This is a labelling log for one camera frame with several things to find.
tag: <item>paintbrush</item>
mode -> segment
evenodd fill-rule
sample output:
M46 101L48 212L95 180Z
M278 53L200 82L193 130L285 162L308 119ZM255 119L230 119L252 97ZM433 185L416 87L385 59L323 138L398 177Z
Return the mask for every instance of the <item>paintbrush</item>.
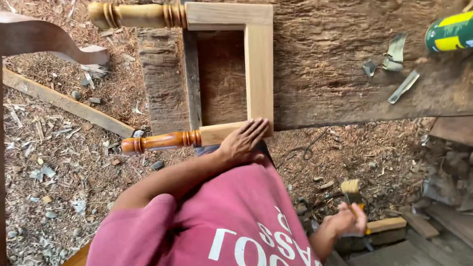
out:
M342 189L342 193L345 195L347 198L348 205L350 206L351 211L355 214L356 217L357 214L353 210L351 204L356 203L360 207L361 210L364 209L365 203L363 202L363 197L359 193L359 180L358 179L352 179L352 180L347 180L343 181L342 184L340 185L340 188ZM366 229L365 234L369 235L371 233L370 229Z

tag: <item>dirt ground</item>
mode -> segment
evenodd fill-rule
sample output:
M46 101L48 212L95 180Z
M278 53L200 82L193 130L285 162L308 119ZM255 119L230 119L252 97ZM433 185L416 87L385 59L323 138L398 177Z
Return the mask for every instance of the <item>dirt ground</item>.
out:
M65 95L77 90L84 103L89 97L102 98L102 104L91 106L137 129L149 130L134 29L101 37L88 23L88 3L77 0L73 7L69 0L9 0L20 14L60 25L79 47L95 44L110 50L110 73L94 80L95 89L80 84L85 72L79 65L48 53L11 56L3 59L4 65ZM0 2L0 10L9 10L5 1ZM126 62L123 55L136 60ZM195 156L193 149L122 155L105 148L121 141L117 135L95 125L89 129L83 119L14 89L4 89L7 248L13 265L60 265L93 238L107 207L123 190L149 174L153 163L161 160L169 166ZM13 112L22 127L13 119ZM311 203L319 199L313 214L321 221L335 213L343 199L324 197L336 194L339 182L359 178L361 192L370 203L369 219L378 220L397 216L399 206L418 196L422 175L412 168L422 164L418 156L421 139L431 123L432 119L420 118L302 129L276 133L267 143L295 207L301 205L300 197ZM56 133L69 128L69 132ZM305 147L323 132L304 155ZM116 159L119 164L110 164ZM30 177L32 171L44 166L56 175L44 176L42 182ZM52 199L49 203L43 200L47 196Z

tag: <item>curved wooden piece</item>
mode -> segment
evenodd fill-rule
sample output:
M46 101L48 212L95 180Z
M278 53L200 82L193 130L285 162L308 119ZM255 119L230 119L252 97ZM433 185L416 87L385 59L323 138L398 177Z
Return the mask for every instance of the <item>curved wooden piece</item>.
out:
M125 27L182 27L187 28L185 7L171 5L115 5L90 3L88 13L100 29Z
M124 139L122 141L122 152L126 155L138 155L145 151L180 148L191 145L201 145L201 134L199 130L176 131L148 138Z
M0 11L0 53L52 52L64 60L83 65L105 64L110 55L106 48L92 45L79 49L61 27L43 20Z

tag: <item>yellow label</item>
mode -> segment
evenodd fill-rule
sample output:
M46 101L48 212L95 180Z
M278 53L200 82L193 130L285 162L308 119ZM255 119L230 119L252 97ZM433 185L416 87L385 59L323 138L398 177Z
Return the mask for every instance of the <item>yellow label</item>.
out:
M472 17L473 17L473 11L460 13L458 15L447 17L446 19L442 20L442 22L438 26L443 27L450 24L467 21L467 20L470 20Z
M460 39L458 39L458 36L435 40L435 46L437 46L437 49L439 49L440 51L456 50L457 45L460 48L464 48L460 44Z

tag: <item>green can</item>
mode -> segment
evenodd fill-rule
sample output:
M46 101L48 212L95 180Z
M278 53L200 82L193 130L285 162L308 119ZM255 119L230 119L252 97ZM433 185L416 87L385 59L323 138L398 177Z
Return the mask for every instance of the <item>green can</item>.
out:
M425 45L433 52L473 47L473 11L434 22L425 34Z

